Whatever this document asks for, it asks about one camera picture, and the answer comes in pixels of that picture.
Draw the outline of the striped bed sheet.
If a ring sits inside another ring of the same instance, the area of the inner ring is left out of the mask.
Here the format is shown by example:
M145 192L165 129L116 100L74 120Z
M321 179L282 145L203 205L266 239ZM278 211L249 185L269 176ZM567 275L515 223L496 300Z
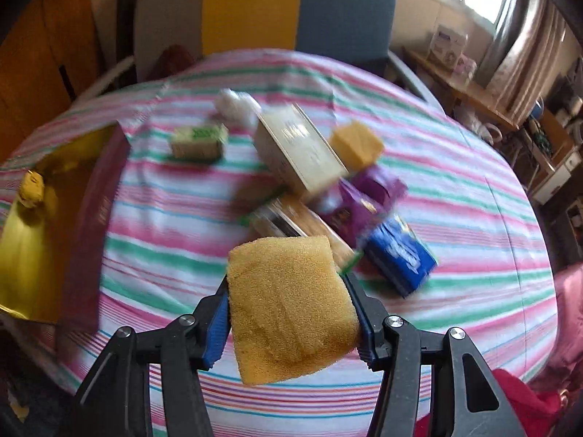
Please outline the striped bed sheet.
M47 376L75 391L122 326L163 327L194 310L222 279L228 252L251 238L248 215L277 181L245 131L233 131L213 165L175 160L181 125L208 122L221 89L265 107L296 104L323 134L351 121L383 139L380 160L406 183L399 215L437 259L407 298L366 261L356 273L387 310L421 330L466 330L491 368L529 380L557 335L547 247L522 185L489 145L434 107L364 70L288 50L234 50L173 77L71 107L38 128L1 169L8 209L26 168L58 143L118 121L132 150L111 207L94 334L57 337L46 326L8 328Z

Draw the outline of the cream medicine box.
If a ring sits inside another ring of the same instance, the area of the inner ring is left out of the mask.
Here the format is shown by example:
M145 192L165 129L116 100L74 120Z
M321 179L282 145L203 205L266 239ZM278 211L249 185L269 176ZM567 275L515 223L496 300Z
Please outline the cream medicine box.
M325 137L296 104L271 107L258 117L256 151L268 169L301 200L349 175Z

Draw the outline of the beige curtain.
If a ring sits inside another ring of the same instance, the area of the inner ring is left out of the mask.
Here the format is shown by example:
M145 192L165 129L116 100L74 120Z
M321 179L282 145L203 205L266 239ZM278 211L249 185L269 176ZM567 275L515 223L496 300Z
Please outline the beige curtain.
M566 29L551 0L505 0L474 80L512 121L523 122L543 93Z

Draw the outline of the pink small box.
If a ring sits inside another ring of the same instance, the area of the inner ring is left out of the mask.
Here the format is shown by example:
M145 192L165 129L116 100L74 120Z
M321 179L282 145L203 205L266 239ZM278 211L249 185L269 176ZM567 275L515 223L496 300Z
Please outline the pink small box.
M458 75L463 79L472 80L475 71L477 70L477 64L473 59L461 54L461 57L458 60L457 70Z

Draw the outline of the small green box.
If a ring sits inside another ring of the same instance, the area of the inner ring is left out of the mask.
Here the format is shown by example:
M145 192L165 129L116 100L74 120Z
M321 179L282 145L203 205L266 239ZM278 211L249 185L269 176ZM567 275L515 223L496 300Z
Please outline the small green box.
M227 142L225 125L205 124L176 128L169 145L177 159L214 162L223 157Z

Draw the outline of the blue yellow grey headboard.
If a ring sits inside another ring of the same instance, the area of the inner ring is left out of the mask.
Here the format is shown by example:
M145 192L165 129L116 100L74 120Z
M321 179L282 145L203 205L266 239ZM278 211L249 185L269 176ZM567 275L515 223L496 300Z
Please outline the blue yellow grey headboard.
M116 56L144 80L165 50L189 62L276 48L332 58L382 76L396 0L118 0Z

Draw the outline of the maroon gift box gold lining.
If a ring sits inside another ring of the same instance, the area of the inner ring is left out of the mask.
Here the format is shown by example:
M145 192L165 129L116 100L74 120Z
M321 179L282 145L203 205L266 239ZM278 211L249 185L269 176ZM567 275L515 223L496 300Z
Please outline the maroon gift box gold lining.
M129 151L114 121L25 171L1 235L2 311L97 330L105 239Z

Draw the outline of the white rolled sock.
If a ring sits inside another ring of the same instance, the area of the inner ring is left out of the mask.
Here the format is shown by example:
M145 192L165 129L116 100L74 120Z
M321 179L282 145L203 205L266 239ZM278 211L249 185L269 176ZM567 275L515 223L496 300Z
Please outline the white rolled sock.
M214 98L218 118L229 128L251 129L262 113L260 104L248 93L221 89Z

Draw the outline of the white cardboard box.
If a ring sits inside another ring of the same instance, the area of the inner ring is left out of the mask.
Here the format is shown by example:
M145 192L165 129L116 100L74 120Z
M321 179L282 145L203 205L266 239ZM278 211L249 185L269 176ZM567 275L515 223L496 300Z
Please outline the white cardboard box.
M453 71L458 65L466 44L467 34L439 25L432 36L428 57L444 69Z

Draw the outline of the purple snack packet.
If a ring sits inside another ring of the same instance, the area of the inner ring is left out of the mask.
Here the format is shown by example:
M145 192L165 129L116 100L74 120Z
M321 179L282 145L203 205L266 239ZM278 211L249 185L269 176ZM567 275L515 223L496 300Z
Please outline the purple snack packet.
M351 247L388 213L379 202L364 194L344 178L317 199L312 209Z
M393 175L385 166L377 164L358 172L351 179L351 184L387 211L392 210L408 190L400 178Z

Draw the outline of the large yellow sponge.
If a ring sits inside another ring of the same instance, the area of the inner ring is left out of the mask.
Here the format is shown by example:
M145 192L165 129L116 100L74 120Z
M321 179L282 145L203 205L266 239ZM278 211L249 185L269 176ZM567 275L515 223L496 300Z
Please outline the large yellow sponge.
M244 384L312 374L356 348L359 320L326 237L240 245L228 255L226 279Z

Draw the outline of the wooden desk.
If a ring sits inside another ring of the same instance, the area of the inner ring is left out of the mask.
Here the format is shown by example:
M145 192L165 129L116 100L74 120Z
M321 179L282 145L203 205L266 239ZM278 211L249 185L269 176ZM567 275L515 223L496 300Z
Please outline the wooden desk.
M465 103L474 107L475 111L488 115L508 131L518 131L520 124L513 121L505 111L497 107L494 98L479 84L473 81L462 81L454 73L447 71L427 57L410 48L403 48L404 61L415 70L420 69L426 72L437 84L448 91L454 99L454 104L447 110L451 114L456 103Z

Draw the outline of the blue Tempo tissue pack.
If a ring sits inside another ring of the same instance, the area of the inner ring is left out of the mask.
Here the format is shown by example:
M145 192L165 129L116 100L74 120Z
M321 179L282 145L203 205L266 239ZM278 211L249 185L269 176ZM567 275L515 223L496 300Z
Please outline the blue Tempo tissue pack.
M396 214L372 230L364 254L403 298L416 292L438 265L430 249Z

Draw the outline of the biscuit pack green edges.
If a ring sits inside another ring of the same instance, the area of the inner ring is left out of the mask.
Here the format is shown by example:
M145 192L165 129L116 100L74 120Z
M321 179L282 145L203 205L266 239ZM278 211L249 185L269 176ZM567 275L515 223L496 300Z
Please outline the biscuit pack green edges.
M350 271L361 258L320 216L290 194L259 207L250 214L249 223L260 237L326 237L341 273Z

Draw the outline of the small yellow sponge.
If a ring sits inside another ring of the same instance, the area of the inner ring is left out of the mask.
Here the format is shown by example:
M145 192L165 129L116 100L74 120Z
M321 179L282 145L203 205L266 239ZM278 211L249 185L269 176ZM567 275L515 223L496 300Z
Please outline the small yellow sponge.
M336 127L328 142L350 172L359 172L375 164L384 151L383 141L359 121Z

